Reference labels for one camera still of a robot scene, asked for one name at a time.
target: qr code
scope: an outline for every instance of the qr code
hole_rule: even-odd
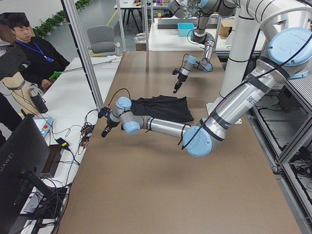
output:
[[[246,99],[247,102],[249,102],[251,105],[255,105],[255,103],[257,102],[253,96],[249,96],[247,99]]]

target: chair seat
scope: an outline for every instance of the chair seat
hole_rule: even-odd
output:
[[[114,52],[115,43],[111,41],[102,41],[91,44],[91,50],[94,54],[105,53],[105,52]]]

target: brown table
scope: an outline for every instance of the brown table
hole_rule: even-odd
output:
[[[119,88],[131,98],[173,96],[184,52],[126,52],[105,103]],[[200,58],[201,52],[189,52]],[[197,123],[214,101],[223,69],[192,71],[178,91]],[[127,96],[124,92],[116,95]],[[106,138],[97,122],[71,189],[60,234],[298,234],[300,230],[246,118],[221,146],[196,158],[178,138],[120,127]]]

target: black jacket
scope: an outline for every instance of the black jacket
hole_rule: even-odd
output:
[[[69,65],[69,61],[67,61],[58,51],[56,51],[50,42],[42,38],[32,37],[31,41],[25,44],[35,50],[38,50],[34,42],[47,57],[52,58],[54,61],[47,61],[42,54],[20,45],[17,42],[15,42],[15,46],[20,47],[26,54],[27,60],[31,62],[31,65],[21,72],[22,76],[28,82],[41,85],[41,81],[43,79],[48,79],[55,71],[64,71],[65,67]]]

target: blue bin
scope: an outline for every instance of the blue bin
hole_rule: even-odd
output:
[[[191,36],[190,31],[194,29],[194,25],[193,23],[178,23],[177,29],[180,37],[187,37],[187,35]]]

